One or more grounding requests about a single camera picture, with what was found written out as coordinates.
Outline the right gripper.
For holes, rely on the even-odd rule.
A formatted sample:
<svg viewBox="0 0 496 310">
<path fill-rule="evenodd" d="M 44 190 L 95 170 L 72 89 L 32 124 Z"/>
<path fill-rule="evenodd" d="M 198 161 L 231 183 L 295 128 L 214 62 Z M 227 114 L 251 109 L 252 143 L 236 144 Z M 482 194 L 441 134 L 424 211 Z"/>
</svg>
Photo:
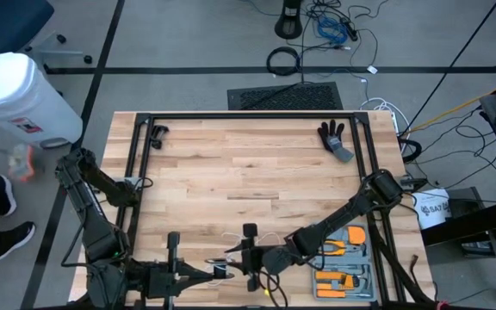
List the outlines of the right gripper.
<svg viewBox="0 0 496 310">
<path fill-rule="evenodd" d="M 242 262 L 232 259 L 228 261 L 228 265 L 248 276 L 247 291 L 254 292 L 261 287 L 259 274 L 263 266 L 262 256 L 264 250 L 256 245 L 257 225 L 255 223 L 244 224 L 243 235 L 244 238 L 241 242 L 226 250 L 226 253 L 241 251 Z"/>
</svg>

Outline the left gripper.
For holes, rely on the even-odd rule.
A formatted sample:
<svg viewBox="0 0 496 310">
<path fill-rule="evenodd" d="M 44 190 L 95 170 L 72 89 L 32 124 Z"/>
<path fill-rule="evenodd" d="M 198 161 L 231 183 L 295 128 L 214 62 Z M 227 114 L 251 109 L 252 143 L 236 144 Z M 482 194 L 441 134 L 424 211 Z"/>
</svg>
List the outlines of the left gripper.
<svg viewBox="0 0 496 310">
<path fill-rule="evenodd" d="M 150 268 L 149 285 L 146 291 L 147 299 L 163 299 L 163 309 L 173 310 L 173 299 L 180 295 L 178 287 L 183 276 L 210 276 L 190 277 L 187 281 L 189 287 L 204 284 L 209 287 L 220 285 L 220 279 L 215 279 L 212 270 L 205 271 L 185 263 L 182 257 L 177 255 L 180 243 L 180 233 L 170 232 L 167 236 L 168 260 L 164 263 L 156 263 Z"/>
</svg>

